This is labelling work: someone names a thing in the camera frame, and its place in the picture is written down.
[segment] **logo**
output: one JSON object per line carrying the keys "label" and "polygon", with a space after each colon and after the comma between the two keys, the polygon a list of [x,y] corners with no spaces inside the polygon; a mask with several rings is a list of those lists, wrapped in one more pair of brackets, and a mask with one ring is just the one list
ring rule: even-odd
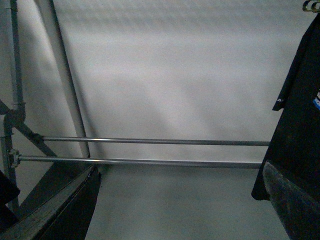
{"label": "logo", "polygon": [[320,92],[317,93],[316,98],[312,102],[320,110]]}

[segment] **black t-shirt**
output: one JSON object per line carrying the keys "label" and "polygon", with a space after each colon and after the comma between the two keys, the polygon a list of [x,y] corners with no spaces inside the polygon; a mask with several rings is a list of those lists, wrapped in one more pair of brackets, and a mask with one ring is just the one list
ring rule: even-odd
{"label": "black t-shirt", "polygon": [[302,37],[273,110],[283,108],[251,195],[268,200],[263,179],[266,161],[320,187],[320,16]]}

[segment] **black fabric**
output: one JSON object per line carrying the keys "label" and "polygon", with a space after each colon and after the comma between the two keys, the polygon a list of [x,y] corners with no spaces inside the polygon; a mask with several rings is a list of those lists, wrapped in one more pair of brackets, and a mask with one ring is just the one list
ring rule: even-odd
{"label": "black fabric", "polygon": [[0,171],[0,207],[15,199],[20,190]]}
{"label": "black fabric", "polygon": [[320,187],[320,16],[302,38],[274,110],[283,109],[251,195],[269,200],[263,179],[266,161]]}
{"label": "black fabric", "polygon": [[17,217],[5,206],[0,206],[0,233],[18,222]]}
{"label": "black fabric", "polygon": [[0,171],[0,233],[18,222],[17,217],[6,207],[20,190]]}
{"label": "black fabric", "polygon": [[266,162],[265,186],[291,240],[320,239],[319,191],[310,189],[301,178]]}
{"label": "black fabric", "polygon": [[300,65],[305,56],[306,49],[309,45],[311,35],[315,29],[316,24],[319,22],[319,18],[320,17],[317,15],[301,39],[301,42],[296,51],[291,67],[289,69],[288,75],[286,76],[286,79],[284,81],[281,92],[272,109],[274,111],[279,111],[280,109],[283,109],[286,105],[287,99],[290,95],[291,88],[295,82],[295,79],[300,69]]}

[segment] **metal frame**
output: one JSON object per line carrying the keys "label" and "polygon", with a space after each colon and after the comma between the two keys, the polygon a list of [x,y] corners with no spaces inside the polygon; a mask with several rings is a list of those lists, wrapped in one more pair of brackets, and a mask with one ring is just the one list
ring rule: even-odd
{"label": "metal frame", "polygon": [[[57,31],[60,53],[62,54],[63,64],[67,67],[67,75],[69,80],[71,72],[68,65],[68,58],[64,48],[63,39],[59,28],[58,18],[54,9],[53,1],[50,0],[47,6],[41,5],[42,1],[37,1],[39,8],[49,11],[56,24],[53,29]],[[23,89],[21,81],[21,65],[19,55],[19,38],[18,38],[18,21],[17,21],[17,3],[16,0],[0,0],[0,20],[6,24],[9,50],[10,50],[10,67],[11,80],[13,89],[13,107],[9,109],[0,100],[0,144],[4,165],[5,175],[14,183],[16,183],[16,167],[20,161],[41,161],[41,162],[63,162],[63,163],[88,163],[88,164],[152,164],[166,166],[193,166],[193,167],[211,167],[211,168],[253,168],[260,167],[261,162],[250,161],[197,161],[197,160],[163,160],[163,159],[101,159],[101,158],[68,158],[57,157],[57,155],[44,143],[44,141],[68,141],[68,142],[84,142],[88,146],[88,142],[93,143],[126,143],[126,144],[171,144],[171,145],[212,145],[212,146],[263,146],[269,145],[268,141],[225,141],[225,140],[186,140],[186,139],[141,139],[141,138],[87,138],[81,120],[77,96],[72,81],[69,82],[68,90],[74,101],[73,106],[76,107],[76,115],[78,122],[82,124],[79,131],[84,137],[48,137],[34,133],[28,126],[24,124],[26,118],[25,103],[23,101]],[[23,156],[18,151],[13,150],[12,128],[17,128],[28,140],[30,140],[39,150],[46,156]],[[19,203],[16,198],[9,203],[9,208],[16,214],[19,214]]]}

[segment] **white wall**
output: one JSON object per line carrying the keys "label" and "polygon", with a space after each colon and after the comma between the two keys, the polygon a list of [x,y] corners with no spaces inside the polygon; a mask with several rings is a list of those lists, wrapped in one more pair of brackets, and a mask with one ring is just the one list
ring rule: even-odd
{"label": "white wall", "polygon": [[[301,2],[55,0],[87,135],[269,141]],[[266,147],[91,145],[110,158],[262,160]]]}

